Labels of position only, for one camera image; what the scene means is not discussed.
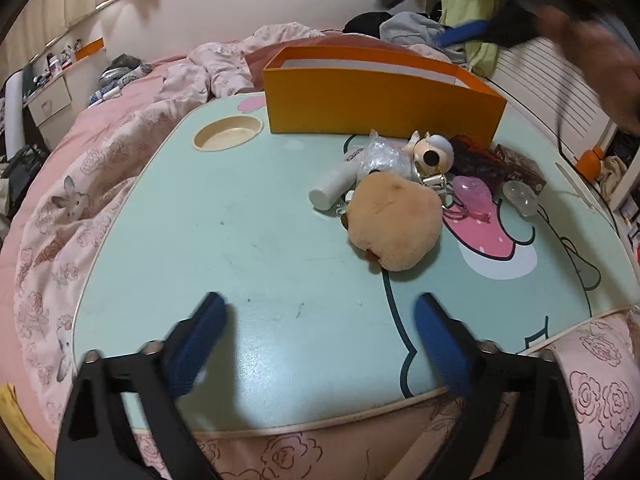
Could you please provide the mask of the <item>person's right hand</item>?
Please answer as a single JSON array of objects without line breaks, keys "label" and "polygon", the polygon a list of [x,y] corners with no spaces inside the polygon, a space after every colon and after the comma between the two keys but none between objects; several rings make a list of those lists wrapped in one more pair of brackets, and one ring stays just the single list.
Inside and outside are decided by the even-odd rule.
[{"label": "person's right hand", "polygon": [[[590,0],[609,6],[639,38],[639,0]],[[620,128],[639,132],[639,55],[597,21],[576,21],[553,6],[537,15],[537,29],[582,71],[602,110]]]}]

